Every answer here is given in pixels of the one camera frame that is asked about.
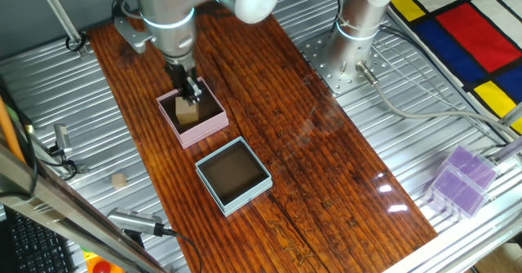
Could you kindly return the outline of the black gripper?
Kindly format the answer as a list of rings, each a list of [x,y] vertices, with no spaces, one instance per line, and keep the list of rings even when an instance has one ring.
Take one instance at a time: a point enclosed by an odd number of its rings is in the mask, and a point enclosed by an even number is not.
[[[197,84],[196,63],[193,59],[167,62],[166,72],[172,86],[176,90],[180,90],[183,100],[189,101],[190,104],[200,102],[202,91]]]

